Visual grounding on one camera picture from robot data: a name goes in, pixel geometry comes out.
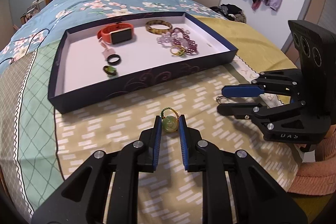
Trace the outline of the pink sleeve forearm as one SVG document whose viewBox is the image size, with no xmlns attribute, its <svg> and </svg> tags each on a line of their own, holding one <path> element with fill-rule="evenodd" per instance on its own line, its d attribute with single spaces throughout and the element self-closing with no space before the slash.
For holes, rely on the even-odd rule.
<svg viewBox="0 0 336 224">
<path fill-rule="evenodd" d="M 326 137 L 315 149 L 315 161 L 302 163 L 289 192 L 308 196 L 325 196 L 334 193 L 335 147 L 335 125 L 332 125 Z"/>
</svg>

